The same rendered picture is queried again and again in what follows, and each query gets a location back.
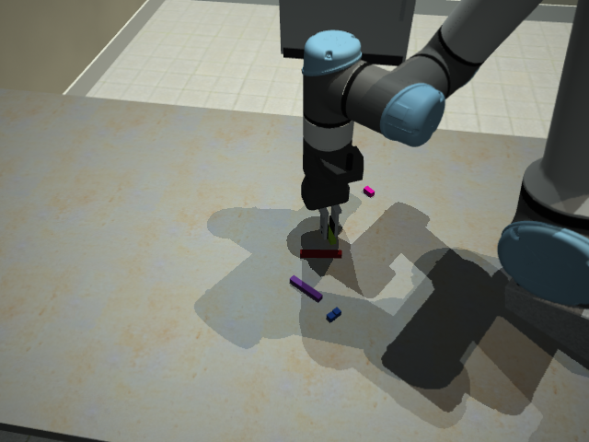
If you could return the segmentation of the lime green rod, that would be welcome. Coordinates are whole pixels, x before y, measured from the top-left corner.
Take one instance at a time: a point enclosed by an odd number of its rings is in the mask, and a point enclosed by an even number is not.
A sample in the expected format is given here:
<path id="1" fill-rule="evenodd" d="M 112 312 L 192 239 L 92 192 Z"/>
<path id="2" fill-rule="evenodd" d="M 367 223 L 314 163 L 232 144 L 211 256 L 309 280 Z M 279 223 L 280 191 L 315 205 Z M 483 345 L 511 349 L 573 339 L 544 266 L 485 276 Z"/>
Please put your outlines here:
<path id="1" fill-rule="evenodd" d="M 329 227 L 328 240 L 329 240 L 330 245 L 336 244 L 336 238 L 335 238 L 334 234 L 332 233 L 330 227 Z"/>

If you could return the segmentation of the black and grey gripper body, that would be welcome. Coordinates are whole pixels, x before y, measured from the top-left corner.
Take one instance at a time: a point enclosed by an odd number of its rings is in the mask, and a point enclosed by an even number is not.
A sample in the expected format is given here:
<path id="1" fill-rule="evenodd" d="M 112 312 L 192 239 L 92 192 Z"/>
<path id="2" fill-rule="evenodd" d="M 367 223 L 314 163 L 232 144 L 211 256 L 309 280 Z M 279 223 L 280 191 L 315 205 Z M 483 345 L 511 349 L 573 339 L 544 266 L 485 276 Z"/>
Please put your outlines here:
<path id="1" fill-rule="evenodd" d="M 364 156 L 357 146 L 352 146 L 353 126 L 351 121 L 341 127 L 319 129 L 310 125 L 303 114 L 305 177 L 301 196 L 308 210 L 347 203 L 348 183 L 363 179 Z"/>

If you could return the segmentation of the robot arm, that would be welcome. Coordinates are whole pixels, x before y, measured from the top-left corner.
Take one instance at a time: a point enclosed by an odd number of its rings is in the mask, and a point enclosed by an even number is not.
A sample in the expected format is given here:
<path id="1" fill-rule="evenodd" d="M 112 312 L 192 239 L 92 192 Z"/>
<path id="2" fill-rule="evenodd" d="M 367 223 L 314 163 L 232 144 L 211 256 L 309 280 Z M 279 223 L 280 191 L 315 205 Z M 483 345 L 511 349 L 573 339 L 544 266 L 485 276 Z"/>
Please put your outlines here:
<path id="1" fill-rule="evenodd" d="M 304 117 L 323 128 L 352 120 L 421 146 L 439 126 L 445 100 L 542 1 L 460 0 L 429 42 L 392 71 L 362 61 L 351 33 L 319 32 L 304 48 Z M 544 156 L 525 170 L 497 252 L 528 292 L 589 308 L 589 0 L 577 3 Z"/>

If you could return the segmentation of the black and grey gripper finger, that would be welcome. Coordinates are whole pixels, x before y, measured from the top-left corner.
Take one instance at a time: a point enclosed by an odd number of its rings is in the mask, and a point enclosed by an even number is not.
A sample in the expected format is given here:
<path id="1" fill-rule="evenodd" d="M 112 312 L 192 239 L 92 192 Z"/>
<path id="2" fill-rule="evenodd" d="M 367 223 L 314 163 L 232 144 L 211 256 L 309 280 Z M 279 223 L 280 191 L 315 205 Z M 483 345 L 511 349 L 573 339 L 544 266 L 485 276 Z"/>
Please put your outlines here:
<path id="1" fill-rule="evenodd" d="M 329 227 L 335 237 L 338 236 L 339 214 L 341 214 L 340 206 L 331 206 L 331 215 L 329 216 Z"/>
<path id="2" fill-rule="evenodd" d="M 329 212 L 326 207 L 318 209 L 318 210 L 320 212 L 320 230 L 319 230 L 320 234 L 323 239 L 328 239 L 328 236 L 329 236 L 329 224 L 328 224 Z"/>

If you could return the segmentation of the purple rod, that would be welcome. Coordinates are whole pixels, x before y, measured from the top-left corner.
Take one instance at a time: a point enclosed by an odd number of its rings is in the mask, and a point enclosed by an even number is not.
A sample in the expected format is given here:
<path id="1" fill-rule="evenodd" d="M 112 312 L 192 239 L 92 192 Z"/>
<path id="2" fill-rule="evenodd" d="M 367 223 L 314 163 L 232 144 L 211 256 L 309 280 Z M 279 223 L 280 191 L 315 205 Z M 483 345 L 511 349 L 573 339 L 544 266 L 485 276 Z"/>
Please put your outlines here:
<path id="1" fill-rule="evenodd" d="M 306 284 L 294 275 L 290 278 L 290 283 L 296 286 L 304 293 L 306 293 L 307 295 L 309 295 L 310 297 L 312 297 L 313 299 L 315 299 L 317 302 L 319 302 L 323 297 L 323 295 L 320 294 L 317 290 L 315 290 L 314 288 L 312 288 L 311 286 L 309 286 L 308 284 Z"/>

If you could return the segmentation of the dark red rod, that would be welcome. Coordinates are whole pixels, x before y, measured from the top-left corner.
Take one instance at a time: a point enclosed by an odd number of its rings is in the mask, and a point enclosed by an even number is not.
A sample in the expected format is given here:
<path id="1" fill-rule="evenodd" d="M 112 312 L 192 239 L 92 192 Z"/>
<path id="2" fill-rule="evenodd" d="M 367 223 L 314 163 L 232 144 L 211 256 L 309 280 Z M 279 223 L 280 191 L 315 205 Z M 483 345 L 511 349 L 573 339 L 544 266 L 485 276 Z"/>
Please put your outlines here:
<path id="1" fill-rule="evenodd" d="M 341 250 L 300 250 L 300 258 L 341 258 Z"/>

